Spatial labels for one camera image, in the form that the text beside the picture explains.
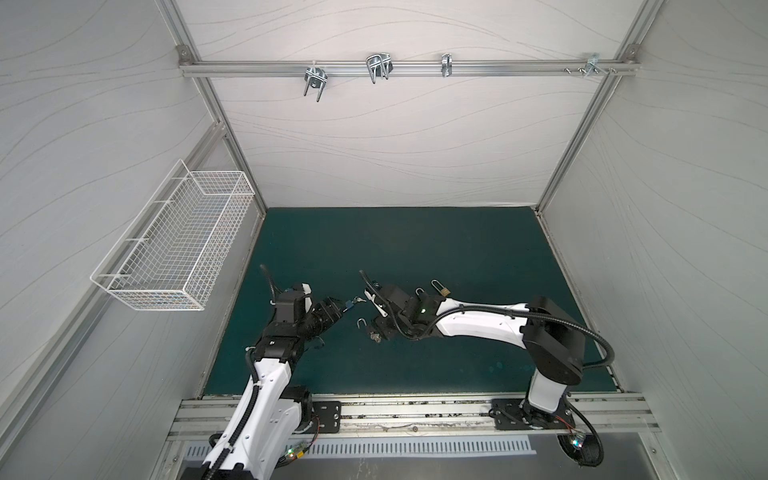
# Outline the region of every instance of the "aluminum rail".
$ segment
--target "aluminum rail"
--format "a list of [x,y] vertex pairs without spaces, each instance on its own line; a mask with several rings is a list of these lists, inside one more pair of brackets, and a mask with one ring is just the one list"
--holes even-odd
[[[524,397],[524,393],[431,394],[403,396],[313,395],[315,401],[342,403],[341,430],[336,437],[413,435],[552,435],[560,430],[500,431],[488,416],[491,399]],[[240,396],[184,400],[168,433],[168,441],[206,440],[222,432]],[[599,432],[659,432],[645,398],[639,393],[574,393],[570,400]],[[580,419],[574,419],[586,428]]]
[[[645,35],[650,30],[650,26],[654,23],[654,19],[659,13],[661,6],[666,0],[645,0],[645,3],[640,7],[637,12],[637,16],[632,22],[627,35],[621,42],[617,51],[617,57],[627,59],[636,59],[637,53],[640,50],[641,43],[645,38]],[[597,122],[600,114],[605,109],[611,96],[616,91],[616,87],[621,80],[620,76],[607,76],[603,78],[603,81],[598,86],[597,91],[594,93],[594,97],[587,107],[587,111],[584,113],[581,122],[576,128],[574,136],[565,148],[565,152],[558,162],[558,166],[554,169],[552,176],[549,178],[547,186],[544,188],[544,193],[541,195],[541,199],[536,204],[535,210],[538,214],[543,214],[547,209],[547,206],[552,202],[554,193],[557,191],[558,186],[565,178],[565,173],[571,164],[577,157],[584,142],[589,137],[589,133]]]
[[[459,393],[404,395],[313,395],[317,401],[342,403],[341,430],[321,435],[324,439],[371,440],[444,439],[457,442],[482,436],[487,440],[519,435],[557,435],[565,430],[500,431],[488,416],[491,399],[524,396],[524,393]],[[570,400],[590,420],[599,433],[636,432],[649,451],[649,459],[657,472],[666,468],[666,457],[658,445],[660,429],[645,398],[640,393],[573,393]],[[185,461],[197,461],[210,451],[208,437],[222,432],[234,413],[240,396],[204,396],[201,400],[184,400],[168,432],[150,480],[175,480]],[[586,429],[581,420],[577,427]],[[660,480],[673,480],[662,476]]]
[[[600,60],[602,69],[591,75],[634,75],[640,64],[630,61]],[[368,77],[364,61],[199,61],[180,65],[184,77],[304,77],[307,68],[323,69],[329,77]],[[452,61],[453,77],[537,77],[582,76],[587,60]],[[440,61],[392,60],[393,77],[441,77]]]

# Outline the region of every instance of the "white wall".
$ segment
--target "white wall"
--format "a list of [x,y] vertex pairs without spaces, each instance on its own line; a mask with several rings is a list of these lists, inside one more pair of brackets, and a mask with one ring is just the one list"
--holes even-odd
[[111,303],[0,469],[2,480],[149,477],[179,402],[204,379],[256,221],[251,204],[204,311],[135,312]]
[[545,221],[691,480],[765,478],[768,4],[670,0]]
[[[613,57],[641,0],[178,0],[203,60]],[[270,207],[535,204],[596,79],[214,81]]]
[[152,0],[0,3],[0,404],[211,124]]

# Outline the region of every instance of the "white arm segment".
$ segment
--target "white arm segment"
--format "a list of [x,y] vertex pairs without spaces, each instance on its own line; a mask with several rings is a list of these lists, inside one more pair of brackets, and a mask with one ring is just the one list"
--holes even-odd
[[[528,311],[525,303],[516,303],[515,305],[485,305],[482,303],[458,302],[454,299],[445,299],[440,304],[437,314],[447,310],[458,308],[460,306],[492,306],[507,310]],[[445,336],[478,336],[484,339],[500,340],[511,343],[524,349],[523,334],[520,333],[520,327],[528,322],[527,318],[521,316],[508,317],[500,313],[487,312],[464,312],[454,313],[437,322],[437,328]],[[557,411],[560,404],[560,398],[565,392],[567,386],[561,383],[553,382],[543,376],[536,369],[531,380],[531,387],[528,389],[528,401],[539,410],[553,413]]]
[[290,367],[278,359],[262,359],[256,362],[261,390],[256,405],[248,418],[245,428],[235,441],[234,449],[229,438],[245,413],[253,394],[253,380],[243,392],[234,415],[218,443],[205,458],[213,465],[225,448],[231,453],[221,465],[221,470],[232,470],[242,463],[243,470],[251,472],[254,478],[266,479],[272,475],[277,459],[284,453],[288,438],[301,423],[301,405],[280,395],[290,380]]
[[[447,298],[440,304],[437,314],[447,310],[458,308],[460,306],[492,306],[507,310],[522,310],[527,312],[525,303],[516,303],[515,305],[485,305],[483,303],[458,302],[453,298]],[[437,322],[437,328],[445,336],[479,336],[484,339],[500,340],[511,343],[524,349],[523,334],[520,333],[520,327],[528,322],[527,318],[521,316],[508,317],[498,313],[487,312],[464,312],[448,315],[446,318]]]

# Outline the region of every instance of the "metal vent grille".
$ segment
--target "metal vent grille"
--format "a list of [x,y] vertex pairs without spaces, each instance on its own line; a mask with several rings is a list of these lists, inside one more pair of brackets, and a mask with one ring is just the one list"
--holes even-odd
[[184,456],[184,460],[189,462],[202,462],[205,460],[205,455],[208,455],[212,448],[208,445],[208,442],[188,442],[187,454]]
[[490,457],[535,455],[527,435],[317,439],[304,458]]

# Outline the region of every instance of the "black mounting plate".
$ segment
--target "black mounting plate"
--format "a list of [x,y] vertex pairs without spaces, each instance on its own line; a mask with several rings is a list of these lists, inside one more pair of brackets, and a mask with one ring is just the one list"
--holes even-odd
[[[523,412],[520,410],[520,404],[523,399],[524,397],[491,400],[491,410],[488,412],[488,416],[494,419],[493,424],[497,430],[531,430],[531,427],[522,420]],[[561,400],[560,405],[558,405],[558,410],[553,413],[552,416],[559,416],[561,419],[568,422],[569,425],[573,425],[573,416],[567,414],[567,410],[568,409],[565,408],[565,404]],[[566,427],[562,422],[555,419],[553,422],[547,423],[544,430],[562,430],[565,428]]]
[[339,433],[341,402],[312,402],[312,414],[319,419],[320,433]]

